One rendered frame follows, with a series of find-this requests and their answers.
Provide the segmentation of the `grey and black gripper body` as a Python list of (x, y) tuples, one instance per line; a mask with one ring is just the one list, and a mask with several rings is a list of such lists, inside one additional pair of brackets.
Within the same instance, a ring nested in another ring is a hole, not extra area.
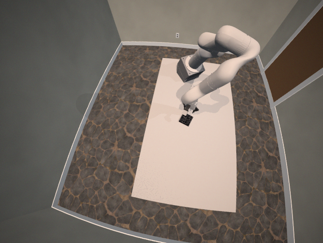
[[(188, 105), (190, 105), (190, 104), (188, 104)], [(190, 109), (194, 110), (196, 106), (197, 106), (197, 102), (194, 105), (190, 105)]]

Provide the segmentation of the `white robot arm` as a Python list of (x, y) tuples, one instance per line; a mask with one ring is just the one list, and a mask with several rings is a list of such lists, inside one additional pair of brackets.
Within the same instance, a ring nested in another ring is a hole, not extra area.
[(194, 55), (185, 60), (186, 68), (193, 73), (201, 70), (202, 63), (208, 58), (217, 58), (231, 52), (237, 58), (223, 62), (216, 71), (205, 78), (198, 85), (192, 85), (182, 97), (183, 104), (187, 104), (182, 114), (187, 115), (190, 105), (206, 94), (228, 84), (233, 80), (238, 70), (246, 63), (254, 60), (260, 52), (259, 43), (237, 28), (229, 25), (221, 27), (217, 34), (205, 32), (198, 39), (199, 49)]

